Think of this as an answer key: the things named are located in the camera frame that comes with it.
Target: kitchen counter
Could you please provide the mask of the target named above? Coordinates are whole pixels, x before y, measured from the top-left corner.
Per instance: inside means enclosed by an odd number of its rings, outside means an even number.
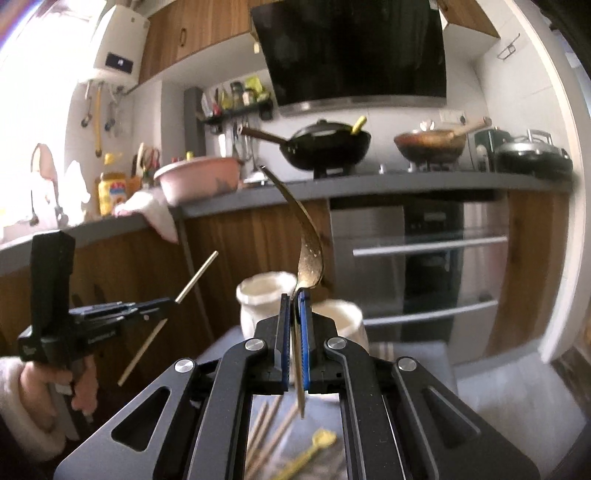
[[[522,190],[568,193],[572,191],[573,185],[569,181],[552,182],[506,173],[434,172],[331,177],[294,182],[290,183],[289,187],[298,200],[306,201],[434,190]],[[171,208],[171,212],[175,220],[180,220],[281,203],[285,203],[281,193],[274,186],[269,185],[190,202]],[[76,238],[76,246],[83,247],[147,227],[148,223],[141,215],[132,215],[84,223],[68,229],[68,232]],[[0,245],[0,275],[26,267],[30,254],[31,236]]]

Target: wall hook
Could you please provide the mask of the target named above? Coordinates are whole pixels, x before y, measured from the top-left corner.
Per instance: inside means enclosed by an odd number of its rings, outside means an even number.
[[[506,48],[504,48],[504,49],[501,51],[501,53],[499,53],[499,54],[496,56],[496,58],[498,58],[498,59],[500,59],[500,60],[506,60],[506,59],[508,59],[509,57],[511,57],[511,55],[513,55],[513,54],[516,52],[516,50],[517,50],[517,49],[515,48],[515,45],[514,45],[514,44],[515,44],[515,42],[517,41],[517,39],[518,39],[520,36],[521,36],[521,33],[520,33],[520,34],[518,34],[518,35],[515,37],[515,40],[513,40],[511,43],[509,43],[509,45],[507,45],[507,47],[506,47]]]

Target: water heater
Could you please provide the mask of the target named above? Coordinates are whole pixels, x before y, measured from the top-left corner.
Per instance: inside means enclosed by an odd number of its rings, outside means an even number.
[[[136,86],[149,27],[146,18],[127,7],[111,8],[90,41],[80,81],[103,81],[125,89]]]

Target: range hood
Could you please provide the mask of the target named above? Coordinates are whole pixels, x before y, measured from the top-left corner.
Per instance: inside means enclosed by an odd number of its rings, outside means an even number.
[[[429,0],[283,0],[251,11],[280,112],[443,106],[446,65]]]

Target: white sleeve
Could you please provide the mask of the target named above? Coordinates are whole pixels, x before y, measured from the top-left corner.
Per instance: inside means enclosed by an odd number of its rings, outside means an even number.
[[[41,430],[25,410],[19,393],[23,368],[19,358],[0,358],[0,415],[25,454],[34,462],[45,462],[63,451],[66,437],[60,429]]]

